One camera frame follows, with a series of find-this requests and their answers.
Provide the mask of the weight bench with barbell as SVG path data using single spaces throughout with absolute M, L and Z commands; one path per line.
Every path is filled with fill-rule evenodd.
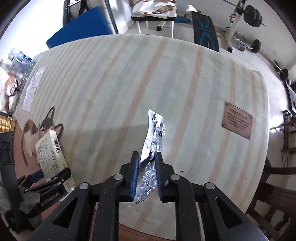
M 290 81 L 295 82 L 295 39 L 288 27 L 268 1 L 246 1 L 246 5 L 259 10 L 262 24 L 256 28 L 241 21 L 237 31 L 249 41 L 259 39 L 262 50 L 282 69 L 287 69 Z

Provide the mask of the cream flat printed box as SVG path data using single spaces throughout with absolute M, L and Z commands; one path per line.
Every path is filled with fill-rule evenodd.
M 50 181 L 56 174 L 68 168 L 54 130 L 48 131 L 36 143 L 36 150 L 37 160 L 46 181 Z

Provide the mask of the gold liquor bottle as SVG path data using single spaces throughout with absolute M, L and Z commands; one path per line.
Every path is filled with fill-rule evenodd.
M 0 114 L 0 133 L 10 132 L 15 130 L 15 119 L 6 113 Z

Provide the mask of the clear water bottle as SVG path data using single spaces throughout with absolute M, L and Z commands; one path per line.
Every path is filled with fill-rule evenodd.
M 32 58 L 25 55 L 22 51 L 17 53 L 15 49 L 10 51 L 8 59 L 11 61 L 11 65 L 18 70 L 26 70 L 32 61 Z

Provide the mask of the black blue exercise pad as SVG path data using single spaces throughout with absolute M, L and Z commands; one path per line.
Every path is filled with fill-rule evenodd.
M 219 52 L 217 34 L 209 16 L 192 12 L 194 43 Z

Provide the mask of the silver blister pill pack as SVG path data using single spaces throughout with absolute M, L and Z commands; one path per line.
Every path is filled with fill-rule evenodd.
M 148 129 L 138 162 L 137 185 L 132 191 L 131 206 L 144 202 L 157 188 L 155 156 L 163 150 L 166 125 L 162 115 L 148 110 Z

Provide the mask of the clear plastic sleeve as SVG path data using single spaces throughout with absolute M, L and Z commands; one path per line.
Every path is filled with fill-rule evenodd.
M 25 98 L 23 100 L 22 110 L 29 112 L 31 109 L 31 105 L 34 99 L 34 94 L 39 86 L 43 73 L 46 69 L 46 66 L 40 67 L 37 72 L 33 75 L 29 86 L 27 87 Z

